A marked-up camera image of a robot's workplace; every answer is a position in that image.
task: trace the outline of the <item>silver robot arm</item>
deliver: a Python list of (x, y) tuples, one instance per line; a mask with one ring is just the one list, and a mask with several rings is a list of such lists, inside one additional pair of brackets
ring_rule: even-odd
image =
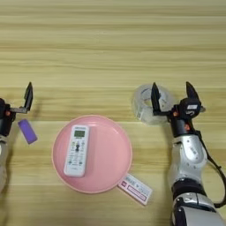
[(220, 204), (214, 204), (205, 193), (201, 180), (201, 171), (207, 161), (218, 169), (224, 186), (226, 178), (221, 168), (208, 154), (200, 132), (192, 125), (192, 119), (204, 108), (193, 86), (186, 83), (187, 98), (173, 109), (162, 112), (159, 105), (160, 93), (157, 85), (152, 87), (152, 105), (155, 116), (165, 116), (170, 122), (174, 136), (172, 163), (169, 170), (169, 187), (173, 194), (172, 226), (223, 226), (226, 225), (217, 213), (216, 207), (226, 203), (226, 197)]
[(6, 143), (6, 138), (3, 136), (0, 136), (0, 193), (2, 192), (6, 179), (6, 160), (8, 156), (8, 145)]
[(202, 186), (201, 170), (206, 163), (207, 152), (198, 136), (174, 139), (169, 170), (169, 186), (174, 196), (173, 225), (225, 225)]
[(10, 104), (5, 103), (5, 101), (0, 98), (0, 193), (7, 179), (5, 165), (8, 156), (8, 145), (6, 138), (10, 134), (11, 125), (16, 118), (16, 114), (26, 114), (31, 109), (33, 102), (33, 86), (31, 82), (26, 88), (24, 98), (25, 104), (23, 107), (19, 108), (11, 108)]

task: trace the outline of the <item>white remote control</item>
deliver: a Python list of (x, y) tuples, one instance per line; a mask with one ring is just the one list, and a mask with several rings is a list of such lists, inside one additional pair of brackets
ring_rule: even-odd
[(87, 165), (89, 127), (76, 124), (72, 127), (70, 143), (64, 165), (64, 174), (69, 177), (83, 177)]

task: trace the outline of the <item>purple object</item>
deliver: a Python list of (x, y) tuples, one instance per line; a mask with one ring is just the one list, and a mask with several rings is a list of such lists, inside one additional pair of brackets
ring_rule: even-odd
[(18, 125), (19, 125), (20, 130), (23, 132), (26, 142), (28, 144), (32, 144), (36, 140), (38, 140), (37, 136), (34, 133), (32, 126), (29, 124), (29, 122), (26, 119), (19, 121)]

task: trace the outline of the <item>wooden table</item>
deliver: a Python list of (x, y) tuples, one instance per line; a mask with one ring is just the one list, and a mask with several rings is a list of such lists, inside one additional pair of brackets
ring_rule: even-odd
[[(9, 140), (9, 184), (0, 203), (3, 226), (169, 225), (169, 126), (146, 126), (132, 114), (136, 87), (152, 83), (185, 97), (197, 88), (207, 112), (194, 120), (226, 173), (226, 2), (224, 0), (8, 0), (0, 3), (0, 96), (23, 103), (38, 141), (28, 145), (15, 122)], [(86, 195), (66, 187), (51, 162), (59, 130), (88, 114), (109, 117), (128, 133), (131, 173), (154, 189), (147, 205), (115, 188)], [(212, 200), (223, 195), (209, 166)], [(220, 209), (226, 219), (226, 207)]]

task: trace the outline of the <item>small white box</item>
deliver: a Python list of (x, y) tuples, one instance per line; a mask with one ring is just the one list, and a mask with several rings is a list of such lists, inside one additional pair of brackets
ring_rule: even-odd
[(153, 190), (144, 185), (131, 174), (127, 174), (124, 179), (118, 184), (122, 190), (130, 194), (135, 200), (143, 205), (146, 205)]

